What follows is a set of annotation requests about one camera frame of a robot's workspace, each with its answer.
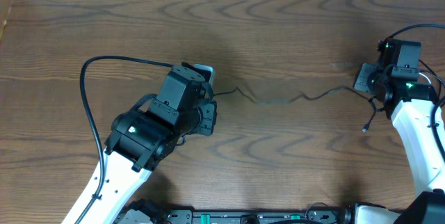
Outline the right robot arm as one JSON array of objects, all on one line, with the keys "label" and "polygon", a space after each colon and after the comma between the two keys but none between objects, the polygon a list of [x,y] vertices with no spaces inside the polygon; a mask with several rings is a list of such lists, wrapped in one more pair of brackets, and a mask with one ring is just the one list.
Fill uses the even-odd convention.
[{"label": "right robot arm", "polygon": [[378,45],[377,63],[365,63],[353,88],[379,101],[403,142],[409,161],[415,200],[402,213],[371,204],[358,204],[352,223],[444,222],[443,102],[430,83],[418,81],[421,43],[387,38]]}]

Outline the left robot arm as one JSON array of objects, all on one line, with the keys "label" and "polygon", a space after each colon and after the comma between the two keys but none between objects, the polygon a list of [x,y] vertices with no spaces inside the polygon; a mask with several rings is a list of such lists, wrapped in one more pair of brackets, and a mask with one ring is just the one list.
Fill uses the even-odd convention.
[{"label": "left robot arm", "polygon": [[106,139],[104,161],[97,164],[64,223],[112,223],[181,137],[212,135],[215,76],[208,65],[174,65],[158,94],[144,96],[120,114]]}]

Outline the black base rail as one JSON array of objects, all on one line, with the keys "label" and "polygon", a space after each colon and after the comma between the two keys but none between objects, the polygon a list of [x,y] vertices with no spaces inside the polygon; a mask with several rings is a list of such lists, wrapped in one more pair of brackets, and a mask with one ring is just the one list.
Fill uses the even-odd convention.
[{"label": "black base rail", "polygon": [[317,202],[307,209],[295,211],[216,211],[193,208],[164,209],[149,200],[131,202],[115,218],[115,223],[219,224],[219,223],[321,223],[347,224],[353,222],[353,211],[329,207]]}]

